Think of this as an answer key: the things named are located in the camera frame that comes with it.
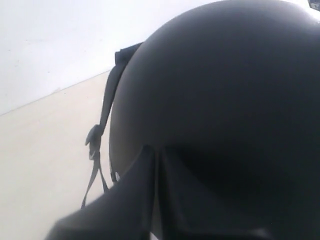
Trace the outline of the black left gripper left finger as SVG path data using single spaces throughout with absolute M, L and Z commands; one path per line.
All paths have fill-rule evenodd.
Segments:
M 155 196 L 155 151 L 144 146 L 118 183 L 59 220 L 48 240 L 148 240 Z

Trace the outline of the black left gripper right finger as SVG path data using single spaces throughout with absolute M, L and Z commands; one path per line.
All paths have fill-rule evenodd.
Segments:
M 188 167 L 163 148 L 158 167 L 164 240 L 317 240 L 320 188 L 227 164 Z

